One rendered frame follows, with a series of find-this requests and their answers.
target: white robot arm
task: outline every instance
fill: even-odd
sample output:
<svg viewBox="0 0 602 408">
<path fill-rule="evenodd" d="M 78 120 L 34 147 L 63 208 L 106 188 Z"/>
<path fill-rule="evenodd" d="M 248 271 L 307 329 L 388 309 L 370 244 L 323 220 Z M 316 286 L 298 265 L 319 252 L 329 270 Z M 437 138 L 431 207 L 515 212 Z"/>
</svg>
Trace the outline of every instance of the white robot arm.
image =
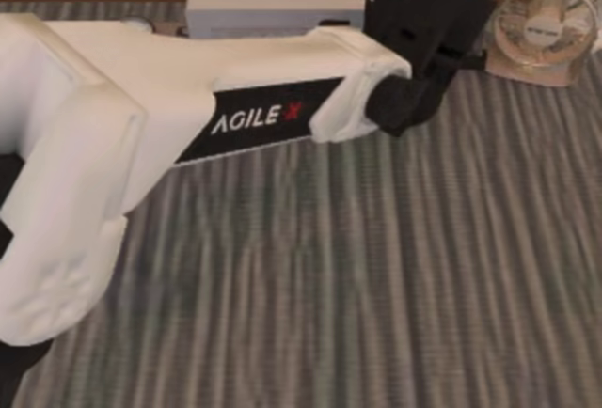
<svg viewBox="0 0 602 408">
<path fill-rule="evenodd" d="M 125 214 L 173 165 L 429 118 L 494 3 L 420 2 L 371 0 L 364 31 L 281 39 L 0 15 L 0 341 L 39 344 L 88 314 Z"/>
</svg>

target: agile x logo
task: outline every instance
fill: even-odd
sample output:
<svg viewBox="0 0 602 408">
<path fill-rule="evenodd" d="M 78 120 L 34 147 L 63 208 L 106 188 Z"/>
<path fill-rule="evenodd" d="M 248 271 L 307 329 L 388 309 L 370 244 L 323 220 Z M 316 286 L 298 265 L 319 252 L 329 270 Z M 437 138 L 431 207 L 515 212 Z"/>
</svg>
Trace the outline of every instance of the agile x logo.
<svg viewBox="0 0 602 408">
<path fill-rule="evenodd" d="M 223 114 L 211 129 L 211 135 L 217 133 L 228 133 L 242 129 L 261 128 L 278 124 L 280 121 L 291 121 L 299 119 L 303 110 L 302 102 L 289 102 L 286 108 L 282 104 L 276 104 L 269 109 L 239 110 L 229 116 Z"/>
<path fill-rule="evenodd" d="M 342 78 L 219 91 L 215 113 L 179 163 L 311 136 L 309 122 Z"/>
</svg>

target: red letter x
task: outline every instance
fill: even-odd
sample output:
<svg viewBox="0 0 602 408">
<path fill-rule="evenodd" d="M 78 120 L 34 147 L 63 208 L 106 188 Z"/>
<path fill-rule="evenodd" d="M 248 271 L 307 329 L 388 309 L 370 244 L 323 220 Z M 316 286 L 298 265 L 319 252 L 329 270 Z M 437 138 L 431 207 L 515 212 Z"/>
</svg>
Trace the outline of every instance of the red letter x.
<svg viewBox="0 0 602 408">
<path fill-rule="evenodd" d="M 299 112 L 302 108 L 303 108 L 303 103 L 291 102 L 289 104 L 289 109 L 284 114 L 284 119 L 297 119 L 299 117 Z"/>
</svg>

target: white arm segment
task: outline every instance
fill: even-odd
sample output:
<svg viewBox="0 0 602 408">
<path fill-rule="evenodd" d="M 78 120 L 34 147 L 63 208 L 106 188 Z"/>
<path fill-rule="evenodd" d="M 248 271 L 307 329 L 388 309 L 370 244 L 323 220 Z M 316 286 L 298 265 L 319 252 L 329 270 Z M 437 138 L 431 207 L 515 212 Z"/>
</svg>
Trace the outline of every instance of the white arm segment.
<svg viewBox="0 0 602 408">
<path fill-rule="evenodd" d="M 410 65 L 348 27 L 304 37 L 191 41 L 118 22 L 0 15 L 0 154 L 24 169 L 0 220 L 0 340 L 74 326 L 103 296 L 135 208 L 212 118 L 214 92 L 343 78 L 310 122 L 316 141 L 375 129 L 374 87 Z"/>
</svg>

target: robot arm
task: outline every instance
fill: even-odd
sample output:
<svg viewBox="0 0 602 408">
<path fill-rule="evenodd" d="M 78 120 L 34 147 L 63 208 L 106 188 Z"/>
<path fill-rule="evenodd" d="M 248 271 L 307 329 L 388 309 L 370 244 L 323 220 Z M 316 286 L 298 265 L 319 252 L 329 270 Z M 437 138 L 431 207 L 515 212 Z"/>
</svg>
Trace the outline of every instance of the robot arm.
<svg viewBox="0 0 602 408">
<path fill-rule="evenodd" d="M 0 341 L 42 343 L 101 299 L 134 209 L 175 164 L 428 119 L 490 0 L 369 0 L 363 31 L 188 41 L 0 17 Z"/>
</svg>

